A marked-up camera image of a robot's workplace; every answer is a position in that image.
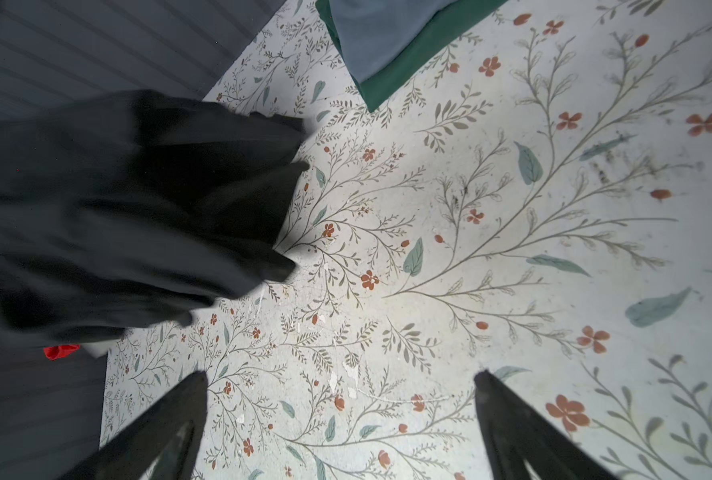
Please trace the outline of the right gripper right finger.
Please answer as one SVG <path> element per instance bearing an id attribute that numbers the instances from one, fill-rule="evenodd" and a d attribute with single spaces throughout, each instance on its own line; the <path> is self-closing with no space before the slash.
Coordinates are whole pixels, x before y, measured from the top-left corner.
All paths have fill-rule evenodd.
<path id="1" fill-rule="evenodd" d="M 615 476 L 490 371 L 474 377 L 475 407 L 495 480 L 607 479 Z"/>

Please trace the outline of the black t-shirt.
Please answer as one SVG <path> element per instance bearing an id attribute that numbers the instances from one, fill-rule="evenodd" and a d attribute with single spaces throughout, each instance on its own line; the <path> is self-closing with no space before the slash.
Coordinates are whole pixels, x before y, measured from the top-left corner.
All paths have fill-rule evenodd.
<path id="1" fill-rule="evenodd" d="M 283 282 L 300 118 L 152 90 L 0 121 L 0 344 L 121 338 Z"/>

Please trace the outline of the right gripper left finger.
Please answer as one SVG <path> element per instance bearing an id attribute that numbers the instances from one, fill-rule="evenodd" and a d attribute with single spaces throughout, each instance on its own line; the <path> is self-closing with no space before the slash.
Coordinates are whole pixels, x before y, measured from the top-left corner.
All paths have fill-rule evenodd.
<path id="1" fill-rule="evenodd" d="M 207 390 L 207 373 L 191 373 L 62 478 L 191 478 L 207 420 Z"/>

